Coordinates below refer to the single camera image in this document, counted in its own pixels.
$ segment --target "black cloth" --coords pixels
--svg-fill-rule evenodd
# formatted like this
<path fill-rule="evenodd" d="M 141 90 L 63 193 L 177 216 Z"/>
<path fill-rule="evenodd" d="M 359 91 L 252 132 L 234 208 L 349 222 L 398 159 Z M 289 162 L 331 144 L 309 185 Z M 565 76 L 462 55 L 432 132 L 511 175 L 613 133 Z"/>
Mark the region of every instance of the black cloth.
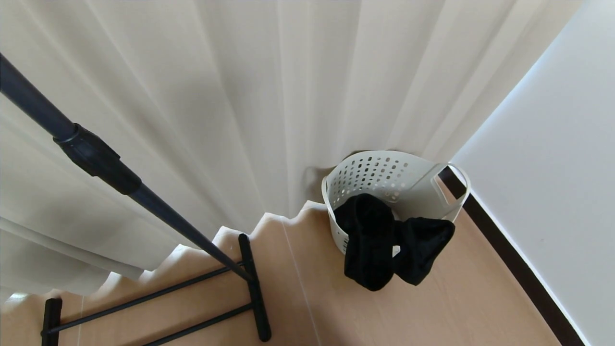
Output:
<path fill-rule="evenodd" d="M 370 291 L 383 288 L 393 274 L 413 285 L 421 283 L 455 229 L 448 220 L 397 221 L 389 206 L 367 193 L 335 209 L 335 219 L 348 234 L 344 274 Z M 401 248 L 395 257 L 393 245 Z"/>

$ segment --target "dark brown baseboard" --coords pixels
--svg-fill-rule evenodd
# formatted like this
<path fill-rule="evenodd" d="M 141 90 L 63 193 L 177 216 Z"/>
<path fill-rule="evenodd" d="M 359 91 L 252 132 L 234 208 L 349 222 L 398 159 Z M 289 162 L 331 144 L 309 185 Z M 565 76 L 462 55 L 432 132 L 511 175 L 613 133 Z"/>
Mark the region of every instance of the dark brown baseboard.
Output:
<path fill-rule="evenodd" d="M 439 176 L 456 198 L 466 191 L 466 187 L 450 168 L 447 167 Z M 536 275 L 471 194 L 463 208 L 521 284 L 562 346 L 584 346 L 579 335 L 538 281 Z"/>

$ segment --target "black metal clothes rack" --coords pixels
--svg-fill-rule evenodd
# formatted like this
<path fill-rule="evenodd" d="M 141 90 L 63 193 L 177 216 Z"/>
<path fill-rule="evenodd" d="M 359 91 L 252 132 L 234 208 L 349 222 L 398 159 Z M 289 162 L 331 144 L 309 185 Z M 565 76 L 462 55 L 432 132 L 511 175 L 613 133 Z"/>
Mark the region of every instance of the black metal clothes rack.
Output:
<path fill-rule="evenodd" d="M 58 346 L 59 333 L 64 329 L 118 312 L 230 270 L 237 273 L 247 282 L 248 291 L 250 292 L 250 303 L 182 331 L 150 342 L 146 344 L 146 346 L 162 345 L 248 310 L 253 310 L 254 312 L 259 339 L 263 342 L 268 341 L 271 338 L 271 327 L 269 326 L 269 320 L 265 311 L 263 294 L 256 274 L 256 267 L 248 237 L 245 234 L 239 236 L 242 260 L 236 263 L 143 184 L 139 176 L 123 164 L 120 161 L 120 156 L 102 141 L 102 139 L 86 130 L 81 125 L 70 121 L 2 54 L 0 54 L 0 60 L 0 91 L 16 104 L 16 106 L 21 108 L 32 120 L 36 121 L 42 128 L 49 132 L 53 137 L 53 141 L 62 148 L 70 160 L 91 176 L 101 178 L 119 193 L 132 198 L 167 225 L 171 226 L 175 231 L 182 234 L 225 265 L 222 269 L 214 270 L 213 272 L 197 276 L 161 291 L 148 294 L 147 296 L 131 300 L 130 302 L 65 324 L 61 324 L 60 322 L 62 300 L 49 299 L 45 303 L 43 329 L 41 331 L 42 346 Z"/>

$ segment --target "curtain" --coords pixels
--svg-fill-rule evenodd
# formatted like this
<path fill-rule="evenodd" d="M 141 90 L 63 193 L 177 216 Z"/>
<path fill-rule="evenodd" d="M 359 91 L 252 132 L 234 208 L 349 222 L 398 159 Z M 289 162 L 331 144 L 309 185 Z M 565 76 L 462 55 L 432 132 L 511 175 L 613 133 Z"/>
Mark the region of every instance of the curtain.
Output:
<path fill-rule="evenodd" d="M 5 1 L 0 49 L 213 238 L 296 215 L 353 151 L 448 161 L 579 4 Z M 88 294 L 187 243 L 0 102 L 5 293 Z"/>

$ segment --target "laundry basket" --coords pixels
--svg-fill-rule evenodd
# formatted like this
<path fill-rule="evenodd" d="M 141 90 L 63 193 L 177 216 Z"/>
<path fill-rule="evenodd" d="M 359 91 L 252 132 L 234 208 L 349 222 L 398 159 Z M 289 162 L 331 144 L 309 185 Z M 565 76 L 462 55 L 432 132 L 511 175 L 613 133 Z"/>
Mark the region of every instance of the laundry basket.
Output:
<path fill-rule="evenodd" d="M 466 192 L 451 204 L 435 181 L 447 166 L 461 173 L 466 183 Z M 331 234 L 343 254 L 348 235 L 338 226 L 333 211 L 361 193 L 383 200 L 399 220 L 427 217 L 454 222 L 470 193 L 470 179 L 452 164 L 433 163 L 400 151 L 363 151 L 348 156 L 322 179 L 322 198 L 327 205 Z M 394 249 L 393 255 L 398 251 L 399 248 Z"/>

